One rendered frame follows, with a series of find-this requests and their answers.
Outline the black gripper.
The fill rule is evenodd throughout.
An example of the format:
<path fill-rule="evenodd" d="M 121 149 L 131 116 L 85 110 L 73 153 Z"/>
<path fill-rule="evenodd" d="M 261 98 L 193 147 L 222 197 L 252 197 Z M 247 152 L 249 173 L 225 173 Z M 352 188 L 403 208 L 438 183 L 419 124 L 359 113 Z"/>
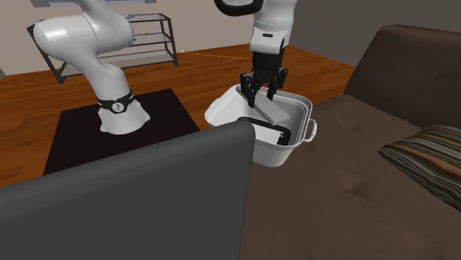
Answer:
<path fill-rule="evenodd" d="M 254 107 L 256 94 L 263 84 L 267 84 L 267 98 L 273 100 L 273 96 L 283 88 L 287 78 L 288 69 L 281 65 L 284 55 L 284 41 L 281 42 L 279 54 L 267 54 L 253 52 L 252 72 L 240 75 L 240 87 L 246 97 L 250 108 Z"/>

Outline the light grey flat slab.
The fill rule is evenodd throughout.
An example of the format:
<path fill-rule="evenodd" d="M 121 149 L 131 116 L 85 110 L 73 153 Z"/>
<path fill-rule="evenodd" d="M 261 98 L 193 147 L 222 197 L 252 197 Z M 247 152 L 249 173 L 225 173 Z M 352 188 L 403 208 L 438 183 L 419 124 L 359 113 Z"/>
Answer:
<path fill-rule="evenodd" d="M 286 123 L 290 115 L 266 97 L 257 97 L 254 109 L 271 125 Z"/>

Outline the black tablet with white screen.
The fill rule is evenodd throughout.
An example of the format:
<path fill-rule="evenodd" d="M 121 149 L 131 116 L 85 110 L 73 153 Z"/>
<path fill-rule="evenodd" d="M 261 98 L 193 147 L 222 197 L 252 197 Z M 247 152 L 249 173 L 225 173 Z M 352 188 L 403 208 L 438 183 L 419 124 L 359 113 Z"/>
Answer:
<path fill-rule="evenodd" d="M 268 122 L 252 117 L 240 117 L 238 120 L 244 120 L 253 125 L 257 140 L 280 146 L 287 146 L 290 141 L 291 130 L 285 126 L 271 125 Z"/>

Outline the dark metal glass shelf rack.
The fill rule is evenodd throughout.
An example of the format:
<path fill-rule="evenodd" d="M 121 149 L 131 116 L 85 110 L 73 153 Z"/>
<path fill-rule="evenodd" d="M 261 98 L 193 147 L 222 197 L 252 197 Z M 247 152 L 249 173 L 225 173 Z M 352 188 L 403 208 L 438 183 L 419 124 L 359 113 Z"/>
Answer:
<path fill-rule="evenodd" d="M 174 34 L 171 26 L 171 19 L 168 16 L 163 15 L 162 13 L 148 13 L 148 14 L 135 14 L 127 15 L 127 20 L 131 24 L 136 23 L 148 23 L 148 22 L 159 22 L 160 23 L 160 32 L 145 32 L 140 34 L 134 34 L 134 43 L 129 46 L 131 47 L 142 47 L 142 46 L 153 46 L 162 44 L 164 45 L 163 49 L 149 50 L 145 52 L 130 52 L 120 55 L 109 55 L 102 58 L 99 58 L 100 61 L 113 64 L 122 69 L 145 66 L 152 64 L 162 64 L 172 62 L 175 66 L 178 66 L 177 50 L 175 46 Z M 168 32 L 165 31 L 165 25 L 168 25 Z M 56 69 L 51 62 L 48 54 L 43 52 L 40 47 L 38 47 L 33 36 L 33 29 L 35 24 L 30 25 L 27 28 L 31 39 L 34 41 L 37 46 L 41 56 L 49 67 L 50 72 L 53 74 L 55 79 L 59 84 L 63 84 L 66 78 L 73 77 L 77 75 L 82 75 L 82 73 L 76 69 L 74 66 L 63 62 L 61 66 Z"/>

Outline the brown striped cushion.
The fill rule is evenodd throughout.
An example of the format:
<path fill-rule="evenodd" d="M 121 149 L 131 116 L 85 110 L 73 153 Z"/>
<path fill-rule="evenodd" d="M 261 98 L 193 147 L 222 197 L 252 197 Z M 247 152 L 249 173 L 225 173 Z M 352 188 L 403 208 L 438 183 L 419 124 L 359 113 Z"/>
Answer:
<path fill-rule="evenodd" d="M 461 129 L 425 127 L 378 153 L 417 184 L 461 212 Z"/>

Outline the black robot stand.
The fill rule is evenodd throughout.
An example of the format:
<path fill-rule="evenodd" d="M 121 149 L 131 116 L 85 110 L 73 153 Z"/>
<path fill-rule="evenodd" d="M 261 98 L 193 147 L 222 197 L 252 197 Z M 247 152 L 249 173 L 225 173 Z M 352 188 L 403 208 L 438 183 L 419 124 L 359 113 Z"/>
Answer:
<path fill-rule="evenodd" d="M 199 131 L 172 89 L 136 97 L 151 119 L 122 135 L 100 130 L 98 105 L 62 111 L 44 168 L 44 175 L 161 143 Z"/>

